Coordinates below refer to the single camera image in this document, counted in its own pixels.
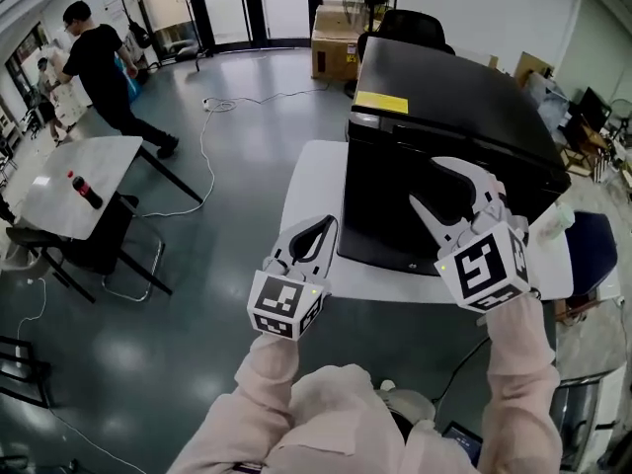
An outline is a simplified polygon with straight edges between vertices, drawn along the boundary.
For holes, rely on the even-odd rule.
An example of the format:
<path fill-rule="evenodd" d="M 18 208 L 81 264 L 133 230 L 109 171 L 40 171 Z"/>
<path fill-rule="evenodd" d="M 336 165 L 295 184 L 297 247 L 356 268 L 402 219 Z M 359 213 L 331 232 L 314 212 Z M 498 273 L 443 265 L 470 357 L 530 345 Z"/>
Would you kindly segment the black coat rack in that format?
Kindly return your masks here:
<path fill-rule="evenodd" d="M 199 62 L 207 55 L 194 14 L 195 0 L 121 0 L 128 18 L 147 32 L 157 64 Z"/>

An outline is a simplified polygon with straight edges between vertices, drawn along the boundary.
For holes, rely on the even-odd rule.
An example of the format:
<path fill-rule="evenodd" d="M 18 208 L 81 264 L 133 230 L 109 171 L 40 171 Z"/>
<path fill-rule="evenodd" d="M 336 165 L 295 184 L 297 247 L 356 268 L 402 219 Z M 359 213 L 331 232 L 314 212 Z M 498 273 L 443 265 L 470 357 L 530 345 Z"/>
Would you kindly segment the person's leg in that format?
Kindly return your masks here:
<path fill-rule="evenodd" d="M 435 404 L 421 393 L 397 388 L 392 380 L 383 380 L 376 394 L 389 410 L 404 440 L 417 425 L 423 430 L 435 428 Z"/>

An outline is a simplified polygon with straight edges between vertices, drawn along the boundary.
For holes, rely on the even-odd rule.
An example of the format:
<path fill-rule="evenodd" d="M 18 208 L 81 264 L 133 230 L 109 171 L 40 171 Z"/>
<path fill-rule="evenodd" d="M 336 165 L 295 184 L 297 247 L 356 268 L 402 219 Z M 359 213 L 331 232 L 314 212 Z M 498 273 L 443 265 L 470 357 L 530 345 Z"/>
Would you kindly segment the white box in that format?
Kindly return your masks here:
<path fill-rule="evenodd" d="M 621 295 L 618 269 L 614 268 L 601 284 L 595 289 L 595 296 L 599 302 L 615 299 Z"/>

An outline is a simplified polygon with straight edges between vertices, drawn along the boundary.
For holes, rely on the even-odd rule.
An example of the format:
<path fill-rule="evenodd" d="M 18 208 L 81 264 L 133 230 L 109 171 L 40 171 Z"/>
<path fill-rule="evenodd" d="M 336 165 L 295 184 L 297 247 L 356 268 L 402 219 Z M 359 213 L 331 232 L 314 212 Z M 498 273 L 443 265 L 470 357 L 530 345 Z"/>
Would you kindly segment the white rounded table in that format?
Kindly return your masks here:
<path fill-rule="evenodd" d="M 280 231 L 317 215 L 341 216 L 348 145 L 346 142 L 312 140 L 307 142 L 295 165 L 287 190 Z M 574 290 L 572 263 L 566 236 L 546 241 L 540 231 L 558 213 L 550 205 L 529 226 L 526 250 L 529 269 L 544 300 L 564 299 Z M 449 304 L 452 297 L 438 276 L 420 276 L 385 270 L 332 257 L 327 274 L 336 297 L 383 302 Z"/>

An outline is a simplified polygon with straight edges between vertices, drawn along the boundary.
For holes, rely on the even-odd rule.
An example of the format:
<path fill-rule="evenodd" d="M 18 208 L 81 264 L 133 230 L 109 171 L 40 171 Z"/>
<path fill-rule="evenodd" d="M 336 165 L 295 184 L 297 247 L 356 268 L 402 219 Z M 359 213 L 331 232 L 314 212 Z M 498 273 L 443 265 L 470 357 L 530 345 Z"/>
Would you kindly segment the dark device with blue screen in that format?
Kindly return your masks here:
<path fill-rule="evenodd" d="M 444 429 L 442 436 L 456 441 L 466 452 L 474 467 L 478 466 L 483 440 L 476 434 L 452 421 Z"/>

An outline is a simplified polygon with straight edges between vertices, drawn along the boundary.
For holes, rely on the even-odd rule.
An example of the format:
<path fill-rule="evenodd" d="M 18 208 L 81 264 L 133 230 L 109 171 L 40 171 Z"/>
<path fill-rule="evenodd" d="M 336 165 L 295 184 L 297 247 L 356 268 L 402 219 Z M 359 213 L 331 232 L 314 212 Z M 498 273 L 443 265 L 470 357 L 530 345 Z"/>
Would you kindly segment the black framed glass doors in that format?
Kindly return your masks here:
<path fill-rule="evenodd" d="M 323 0 L 190 0 L 201 44 L 210 54 L 308 48 Z"/>

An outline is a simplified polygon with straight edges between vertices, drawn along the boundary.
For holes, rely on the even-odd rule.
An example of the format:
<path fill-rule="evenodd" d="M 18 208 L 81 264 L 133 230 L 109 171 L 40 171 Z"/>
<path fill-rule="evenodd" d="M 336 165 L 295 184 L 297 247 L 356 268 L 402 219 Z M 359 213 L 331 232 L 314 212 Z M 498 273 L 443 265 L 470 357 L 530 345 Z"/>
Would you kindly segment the dark blue chair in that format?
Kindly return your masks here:
<path fill-rule="evenodd" d="M 565 235 L 573 291 L 570 297 L 556 304 L 557 322 L 576 319 L 600 305 L 595 289 L 618 263 L 616 242 L 605 214 L 575 210 L 575 223 L 565 231 Z"/>

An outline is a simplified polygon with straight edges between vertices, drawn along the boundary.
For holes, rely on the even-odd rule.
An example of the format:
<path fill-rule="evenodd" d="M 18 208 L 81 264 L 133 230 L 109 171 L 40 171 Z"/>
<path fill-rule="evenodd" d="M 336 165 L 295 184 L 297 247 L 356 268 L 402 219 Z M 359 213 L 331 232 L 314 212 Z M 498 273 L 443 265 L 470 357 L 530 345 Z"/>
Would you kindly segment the grey chair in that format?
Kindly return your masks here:
<path fill-rule="evenodd" d="M 25 227 L 8 227 L 6 235 L 10 240 L 6 255 L 0 260 L 0 270 L 21 274 L 26 278 L 40 278 L 47 273 L 65 287 L 74 288 L 90 303 L 95 297 L 66 272 L 62 264 L 62 249 L 65 241 L 59 236 Z"/>

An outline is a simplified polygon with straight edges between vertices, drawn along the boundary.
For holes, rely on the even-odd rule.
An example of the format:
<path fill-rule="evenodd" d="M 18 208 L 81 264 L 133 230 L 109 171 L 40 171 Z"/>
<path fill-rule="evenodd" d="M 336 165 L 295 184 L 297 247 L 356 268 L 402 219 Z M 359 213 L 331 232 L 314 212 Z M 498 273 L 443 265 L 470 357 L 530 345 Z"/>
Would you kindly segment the person's left forearm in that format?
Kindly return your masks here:
<path fill-rule="evenodd" d="M 299 362 L 297 343 L 263 334 L 167 474 L 260 474 L 290 430 L 289 402 Z"/>

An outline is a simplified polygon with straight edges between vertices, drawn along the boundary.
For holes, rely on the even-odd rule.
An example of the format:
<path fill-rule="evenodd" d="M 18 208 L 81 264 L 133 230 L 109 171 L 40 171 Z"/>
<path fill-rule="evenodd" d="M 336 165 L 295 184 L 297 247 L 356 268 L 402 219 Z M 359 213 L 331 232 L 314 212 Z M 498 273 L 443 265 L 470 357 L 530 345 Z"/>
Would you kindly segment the black bag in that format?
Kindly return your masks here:
<path fill-rule="evenodd" d="M 146 49 L 152 45 L 150 34 L 133 20 L 129 21 L 128 29 L 139 48 Z"/>

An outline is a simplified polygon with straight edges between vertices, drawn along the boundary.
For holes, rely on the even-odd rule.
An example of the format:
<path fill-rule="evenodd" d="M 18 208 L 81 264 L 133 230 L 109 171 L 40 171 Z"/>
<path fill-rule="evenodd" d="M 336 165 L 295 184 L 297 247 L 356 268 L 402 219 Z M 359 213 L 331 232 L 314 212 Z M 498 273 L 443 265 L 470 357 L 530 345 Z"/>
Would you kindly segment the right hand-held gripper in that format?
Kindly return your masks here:
<path fill-rule="evenodd" d="M 524 230 L 507 206 L 503 185 L 483 168 L 436 156 L 443 169 L 467 179 L 474 191 L 474 218 L 446 224 L 419 199 L 409 202 L 439 245 L 434 266 L 455 303 L 487 313 L 531 291 Z"/>

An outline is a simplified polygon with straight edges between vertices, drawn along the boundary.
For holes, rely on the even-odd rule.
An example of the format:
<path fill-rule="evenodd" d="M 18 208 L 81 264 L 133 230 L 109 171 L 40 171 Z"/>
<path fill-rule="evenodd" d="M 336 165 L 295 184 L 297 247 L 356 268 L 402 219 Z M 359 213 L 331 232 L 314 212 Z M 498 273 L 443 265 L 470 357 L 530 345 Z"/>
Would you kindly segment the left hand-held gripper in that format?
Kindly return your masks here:
<path fill-rule="evenodd" d="M 250 290 L 247 311 L 254 330 L 292 341 L 302 337 L 330 294 L 327 274 L 338 227 L 336 217 L 326 214 L 279 234 Z"/>

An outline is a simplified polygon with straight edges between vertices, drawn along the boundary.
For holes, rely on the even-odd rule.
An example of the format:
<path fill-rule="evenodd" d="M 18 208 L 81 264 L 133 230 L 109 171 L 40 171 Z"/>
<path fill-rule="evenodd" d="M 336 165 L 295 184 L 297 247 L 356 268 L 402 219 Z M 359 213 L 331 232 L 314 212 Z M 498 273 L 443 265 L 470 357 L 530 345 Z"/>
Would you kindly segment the blue wrapped bundle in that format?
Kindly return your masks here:
<path fill-rule="evenodd" d="M 116 64 L 117 64 L 119 70 L 121 71 L 121 73 L 123 75 L 123 78 L 124 78 L 124 80 L 126 82 L 129 102 L 133 103 L 138 98 L 138 96 L 140 95 L 141 87 L 140 87 L 139 83 L 135 79 L 133 79 L 133 78 L 131 78 L 129 76 L 129 74 L 127 73 L 127 70 L 126 70 L 126 66 L 123 63 L 123 61 L 120 59 L 119 56 L 115 57 L 115 61 L 116 61 Z"/>

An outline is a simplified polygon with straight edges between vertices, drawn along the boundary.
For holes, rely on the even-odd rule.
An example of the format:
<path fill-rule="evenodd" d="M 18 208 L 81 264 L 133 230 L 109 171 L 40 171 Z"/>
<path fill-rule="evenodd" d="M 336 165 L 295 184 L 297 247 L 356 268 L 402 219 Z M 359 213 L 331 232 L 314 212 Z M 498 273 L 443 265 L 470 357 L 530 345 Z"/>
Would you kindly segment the black monitor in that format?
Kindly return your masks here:
<path fill-rule="evenodd" d="M 611 115 L 611 107 L 591 87 L 587 87 L 578 104 L 579 114 L 592 130 L 600 132 Z"/>

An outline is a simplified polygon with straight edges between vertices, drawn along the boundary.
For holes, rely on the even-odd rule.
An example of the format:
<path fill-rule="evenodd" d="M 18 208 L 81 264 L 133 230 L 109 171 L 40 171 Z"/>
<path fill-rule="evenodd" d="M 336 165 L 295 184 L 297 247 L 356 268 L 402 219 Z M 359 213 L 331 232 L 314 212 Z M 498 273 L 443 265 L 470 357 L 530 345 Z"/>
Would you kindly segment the wooden frame stand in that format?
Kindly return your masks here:
<path fill-rule="evenodd" d="M 591 177 L 593 175 L 597 155 L 563 146 L 560 150 L 560 157 L 568 173 L 581 177 Z"/>

